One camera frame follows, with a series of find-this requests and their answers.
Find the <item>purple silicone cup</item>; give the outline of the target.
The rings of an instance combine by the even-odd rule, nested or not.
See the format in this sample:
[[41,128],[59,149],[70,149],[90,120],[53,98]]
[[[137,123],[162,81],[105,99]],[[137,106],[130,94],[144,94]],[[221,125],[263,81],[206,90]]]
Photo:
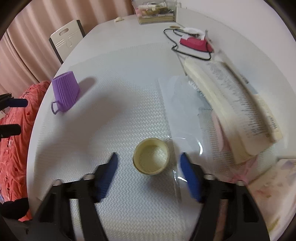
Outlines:
[[53,114],[68,111],[77,101],[80,87],[73,71],[65,72],[52,80],[55,101],[51,103]]

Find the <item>beige tape roll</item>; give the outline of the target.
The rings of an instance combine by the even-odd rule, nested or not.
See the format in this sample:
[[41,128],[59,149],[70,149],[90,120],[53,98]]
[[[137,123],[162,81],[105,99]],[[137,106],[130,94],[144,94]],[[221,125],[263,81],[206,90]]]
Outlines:
[[144,175],[162,173],[170,160],[168,145],[159,138],[146,138],[135,148],[132,162],[138,172]]

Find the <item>pink curtain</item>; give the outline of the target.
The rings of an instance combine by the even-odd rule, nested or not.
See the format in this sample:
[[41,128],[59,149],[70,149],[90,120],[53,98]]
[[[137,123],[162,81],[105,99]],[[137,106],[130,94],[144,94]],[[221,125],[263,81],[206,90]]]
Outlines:
[[72,20],[88,33],[96,25],[134,13],[131,1],[31,1],[1,38],[1,93],[20,96],[50,80],[61,66],[50,35]]

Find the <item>red bed quilt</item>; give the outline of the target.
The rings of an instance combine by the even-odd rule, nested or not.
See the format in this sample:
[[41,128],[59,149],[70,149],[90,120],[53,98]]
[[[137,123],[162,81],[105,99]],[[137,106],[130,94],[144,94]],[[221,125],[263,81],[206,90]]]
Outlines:
[[1,125],[18,124],[21,134],[1,139],[1,207],[7,201],[27,198],[27,158],[29,143],[42,100],[51,82],[31,85],[20,97],[28,100],[25,108],[9,108]]

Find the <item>chair with blue cushion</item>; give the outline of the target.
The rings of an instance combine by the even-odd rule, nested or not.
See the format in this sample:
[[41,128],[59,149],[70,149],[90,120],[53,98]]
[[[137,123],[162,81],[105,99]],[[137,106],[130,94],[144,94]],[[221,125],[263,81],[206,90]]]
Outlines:
[[72,20],[49,37],[49,42],[61,64],[86,36],[80,20]]

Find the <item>open book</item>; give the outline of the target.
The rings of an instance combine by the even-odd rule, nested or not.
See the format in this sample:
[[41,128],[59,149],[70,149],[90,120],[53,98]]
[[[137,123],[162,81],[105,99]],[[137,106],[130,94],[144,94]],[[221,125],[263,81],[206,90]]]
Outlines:
[[184,69],[217,115],[236,163],[246,162],[282,139],[265,101],[225,63],[186,58]]

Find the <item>clear plastic sheet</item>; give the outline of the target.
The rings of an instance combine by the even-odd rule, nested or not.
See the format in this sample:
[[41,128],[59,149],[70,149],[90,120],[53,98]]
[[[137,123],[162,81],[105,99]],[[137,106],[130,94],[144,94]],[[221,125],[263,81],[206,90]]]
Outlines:
[[181,204],[199,207],[201,204],[191,197],[187,178],[181,170],[180,157],[186,153],[192,163],[201,165],[204,172],[214,172],[207,127],[211,119],[206,117],[211,109],[185,75],[160,77],[158,82],[171,131],[168,140],[174,146],[177,161]]

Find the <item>textured white table mat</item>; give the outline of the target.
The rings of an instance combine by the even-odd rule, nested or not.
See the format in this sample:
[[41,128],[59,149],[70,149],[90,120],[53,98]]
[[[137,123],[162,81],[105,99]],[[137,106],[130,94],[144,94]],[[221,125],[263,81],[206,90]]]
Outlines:
[[184,240],[175,161],[147,176],[132,163],[136,146],[172,138],[159,79],[182,76],[167,43],[151,43],[101,54],[70,66],[80,85],[77,102],[52,113],[53,89],[44,96],[31,138],[28,195],[36,209],[52,182],[75,181],[117,153],[119,165],[107,197],[96,205],[110,240]]

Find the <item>clear storage basket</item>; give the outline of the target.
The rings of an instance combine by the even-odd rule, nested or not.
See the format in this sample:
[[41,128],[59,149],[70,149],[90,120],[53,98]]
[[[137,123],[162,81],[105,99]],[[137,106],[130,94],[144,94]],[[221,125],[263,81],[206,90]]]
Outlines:
[[139,24],[175,22],[177,1],[132,1]]

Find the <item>pink white iron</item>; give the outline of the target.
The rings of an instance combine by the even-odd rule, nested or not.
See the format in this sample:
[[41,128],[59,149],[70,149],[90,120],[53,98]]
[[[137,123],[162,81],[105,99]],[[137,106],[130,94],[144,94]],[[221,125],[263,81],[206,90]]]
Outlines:
[[205,38],[205,32],[196,28],[182,29],[180,44],[200,52],[212,53],[213,49]]

